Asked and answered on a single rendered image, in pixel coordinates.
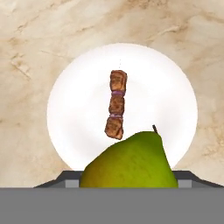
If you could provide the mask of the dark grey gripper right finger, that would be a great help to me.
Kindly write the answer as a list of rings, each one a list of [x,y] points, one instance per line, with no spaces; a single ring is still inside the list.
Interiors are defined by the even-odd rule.
[[[223,188],[223,185],[218,185],[213,182],[198,178],[190,171],[174,171],[173,173],[178,181],[179,188]]]

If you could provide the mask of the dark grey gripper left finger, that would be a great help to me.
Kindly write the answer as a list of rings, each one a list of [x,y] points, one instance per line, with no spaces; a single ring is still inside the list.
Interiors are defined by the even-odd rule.
[[[63,171],[56,179],[37,185],[37,188],[77,188],[82,171]]]

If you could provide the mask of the white round plate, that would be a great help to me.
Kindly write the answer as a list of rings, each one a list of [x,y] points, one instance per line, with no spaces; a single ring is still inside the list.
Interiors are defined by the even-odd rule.
[[[75,171],[83,170],[114,143],[104,130],[109,116],[109,76],[127,75],[123,135],[157,130],[171,166],[193,140],[198,107],[190,81],[161,52],[134,44],[95,48],[76,58],[56,80],[47,105],[55,150]]]

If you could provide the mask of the brown meat kebab skewer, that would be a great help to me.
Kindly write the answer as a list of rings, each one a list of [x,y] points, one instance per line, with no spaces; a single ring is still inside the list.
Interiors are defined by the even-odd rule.
[[[109,117],[104,132],[108,137],[121,140],[123,138],[123,113],[128,76],[123,70],[112,70],[109,87],[111,91],[108,106]]]

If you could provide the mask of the green pear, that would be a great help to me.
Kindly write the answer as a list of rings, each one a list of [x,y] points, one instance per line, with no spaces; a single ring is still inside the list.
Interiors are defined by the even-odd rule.
[[[177,188],[162,138],[152,128],[109,146],[85,168],[80,187]]]

